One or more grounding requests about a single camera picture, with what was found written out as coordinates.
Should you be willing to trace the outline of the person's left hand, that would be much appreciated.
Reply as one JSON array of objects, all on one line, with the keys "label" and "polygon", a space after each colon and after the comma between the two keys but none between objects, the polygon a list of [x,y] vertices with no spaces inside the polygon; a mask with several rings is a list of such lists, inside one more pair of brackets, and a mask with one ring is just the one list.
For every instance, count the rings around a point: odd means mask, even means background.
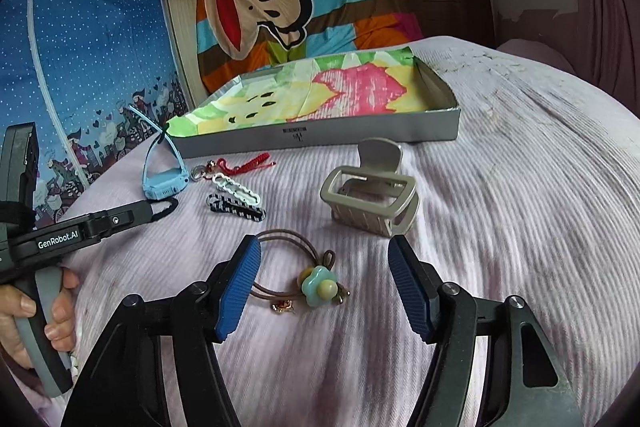
[{"label": "person's left hand", "polygon": [[[72,351],[76,343],[75,311],[73,291],[79,279],[75,272],[63,269],[62,289],[53,301],[52,320],[44,326],[44,335],[58,351]],[[32,369],[32,360],[17,330],[16,319],[30,319],[37,305],[23,291],[11,285],[1,286],[1,344],[6,353],[19,366]]]}]

